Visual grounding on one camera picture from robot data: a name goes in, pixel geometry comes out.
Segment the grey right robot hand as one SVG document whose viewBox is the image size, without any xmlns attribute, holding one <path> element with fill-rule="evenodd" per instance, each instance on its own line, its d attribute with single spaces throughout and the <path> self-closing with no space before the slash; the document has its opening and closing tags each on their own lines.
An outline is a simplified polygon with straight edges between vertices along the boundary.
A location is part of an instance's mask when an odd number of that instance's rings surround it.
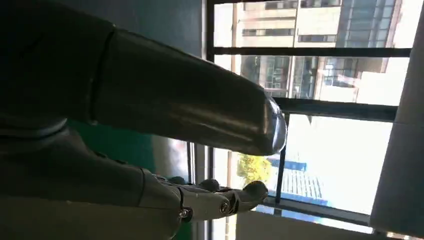
<svg viewBox="0 0 424 240">
<path fill-rule="evenodd" d="M 259 85 L 48 0 L 0 3 L 0 237 L 170 240 L 268 196 L 179 184 L 89 149 L 69 119 L 269 156 L 287 127 Z"/>
</svg>

